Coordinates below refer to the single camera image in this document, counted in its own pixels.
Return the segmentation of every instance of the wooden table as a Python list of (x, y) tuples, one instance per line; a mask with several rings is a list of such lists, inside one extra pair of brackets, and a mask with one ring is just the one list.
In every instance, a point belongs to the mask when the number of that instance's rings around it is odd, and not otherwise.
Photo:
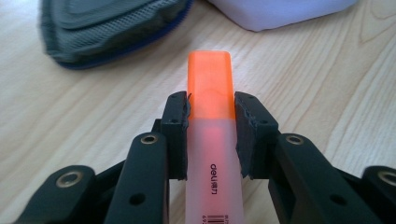
[[(166, 38), (114, 63), (66, 70), (43, 53), (38, 1), (0, 3), (0, 223), (15, 220), (53, 172), (96, 173), (186, 90), (187, 56), (233, 57), (234, 89), (257, 96), (282, 133), (310, 138), (337, 168), (396, 168), (396, 2), (253, 33), (206, 1)], [(277, 223), (265, 180), (243, 181), (246, 223)], [(171, 181), (170, 221), (184, 223), (185, 183)]]

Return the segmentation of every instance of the orange cap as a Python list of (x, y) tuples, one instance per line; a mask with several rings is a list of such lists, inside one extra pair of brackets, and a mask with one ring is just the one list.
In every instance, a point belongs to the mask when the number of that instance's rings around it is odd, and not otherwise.
[(231, 56), (226, 51), (189, 55), (190, 119), (235, 119)]

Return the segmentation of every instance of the screw hole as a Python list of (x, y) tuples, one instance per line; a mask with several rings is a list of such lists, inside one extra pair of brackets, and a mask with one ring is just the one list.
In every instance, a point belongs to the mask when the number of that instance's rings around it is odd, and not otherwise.
[(332, 194), (330, 195), (330, 199), (332, 200), (332, 202), (338, 205), (342, 205), (342, 206), (347, 205), (347, 200), (340, 195)]
[(82, 179), (82, 176), (83, 174), (80, 171), (68, 172), (56, 180), (56, 186), (61, 189), (70, 188), (76, 185)]
[(396, 187), (396, 174), (388, 171), (380, 171), (378, 172), (378, 176), (385, 183)]
[(143, 144), (153, 144), (157, 142), (158, 138), (155, 135), (146, 135), (140, 139)]
[(292, 143), (294, 145), (302, 145), (304, 143), (304, 139), (297, 135), (289, 135), (286, 137), (286, 141)]
[(137, 193), (131, 196), (129, 203), (134, 206), (138, 206), (146, 200), (146, 196), (142, 193)]

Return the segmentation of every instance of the white object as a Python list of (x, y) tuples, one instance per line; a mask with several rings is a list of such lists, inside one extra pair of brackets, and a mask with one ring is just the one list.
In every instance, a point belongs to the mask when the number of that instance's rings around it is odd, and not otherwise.
[(208, 0), (244, 29), (259, 32), (341, 11), (357, 0)]

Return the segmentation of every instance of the barcode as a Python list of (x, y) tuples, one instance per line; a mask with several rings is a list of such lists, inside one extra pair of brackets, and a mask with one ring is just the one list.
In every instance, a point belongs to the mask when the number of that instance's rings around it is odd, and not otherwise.
[(207, 223), (225, 224), (225, 216), (207, 216)]
[(202, 216), (203, 224), (229, 224), (228, 215)]

